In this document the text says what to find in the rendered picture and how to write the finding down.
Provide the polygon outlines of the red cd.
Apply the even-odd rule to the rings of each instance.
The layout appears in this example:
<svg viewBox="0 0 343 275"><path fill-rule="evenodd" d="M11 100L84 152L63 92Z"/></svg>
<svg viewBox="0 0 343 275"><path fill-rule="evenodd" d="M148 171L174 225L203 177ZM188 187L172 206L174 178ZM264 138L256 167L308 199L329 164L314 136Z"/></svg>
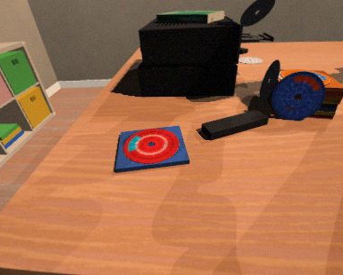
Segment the red cd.
<svg viewBox="0 0 343 275"><path fill-rule="evenodd" d="M154 146L148 146L154 143ZM173 156L179 147L177 136L162 129L148 129L137 132L128 138L123 150L132 161L153 164L165 161Z"/></svg>

